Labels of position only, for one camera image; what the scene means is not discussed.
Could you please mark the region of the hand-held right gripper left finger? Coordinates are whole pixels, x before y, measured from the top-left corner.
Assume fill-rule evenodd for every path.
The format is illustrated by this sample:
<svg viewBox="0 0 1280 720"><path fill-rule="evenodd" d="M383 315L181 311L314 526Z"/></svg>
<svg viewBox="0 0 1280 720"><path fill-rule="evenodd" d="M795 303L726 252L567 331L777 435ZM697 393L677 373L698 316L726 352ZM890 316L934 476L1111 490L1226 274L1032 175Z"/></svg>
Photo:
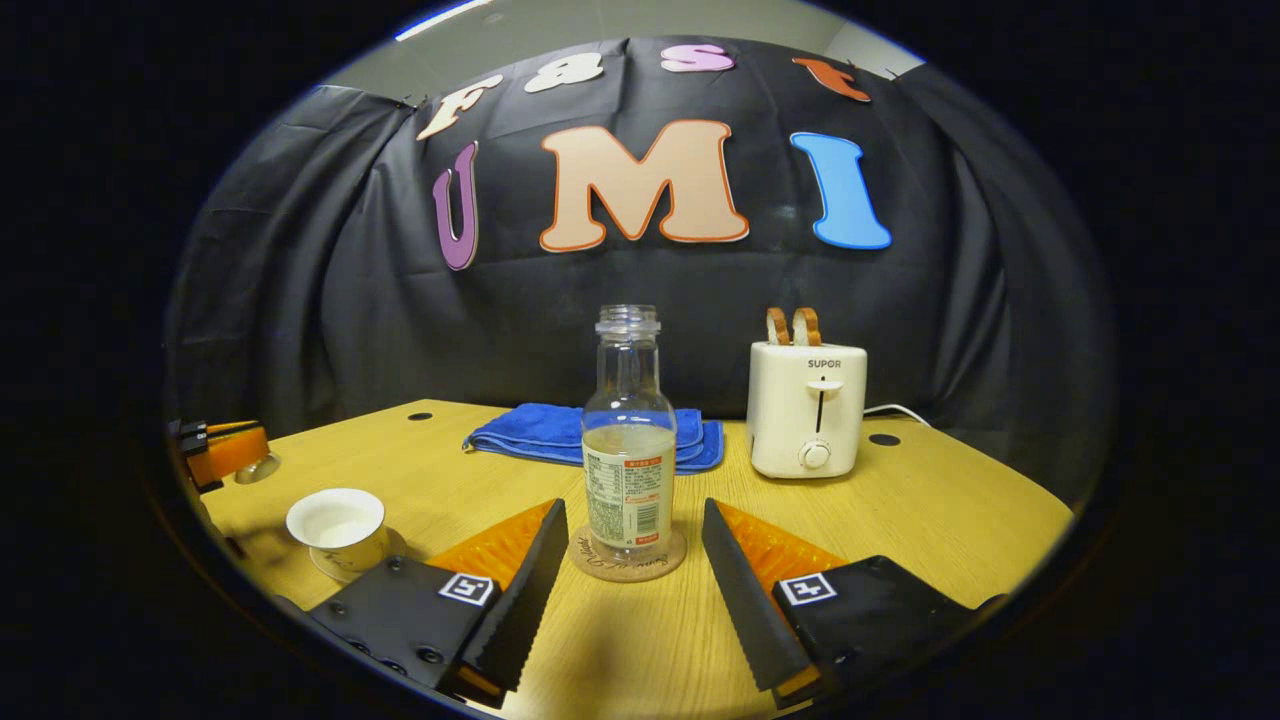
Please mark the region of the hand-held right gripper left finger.
<svg viewBox="0 0 1280 720"><path fill-rule="evenodd" d="M390 556L310 611L324 634L456 700L516 691L570 538L552 498L428 562Z"/></svg>

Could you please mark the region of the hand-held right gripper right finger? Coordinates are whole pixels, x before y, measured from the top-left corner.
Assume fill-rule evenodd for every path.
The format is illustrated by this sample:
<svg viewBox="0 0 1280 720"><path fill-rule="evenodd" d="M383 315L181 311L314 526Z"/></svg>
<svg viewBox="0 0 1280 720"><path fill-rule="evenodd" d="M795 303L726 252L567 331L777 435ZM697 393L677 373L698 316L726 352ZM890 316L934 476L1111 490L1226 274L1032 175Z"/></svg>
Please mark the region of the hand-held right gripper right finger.
<svg viewBox="0 0 1280 720"><path fill-rule="evenodd" d="M701 542L759 689L780 708L902 675L988 618L884 555L841 559L717 498Z"/></svg>

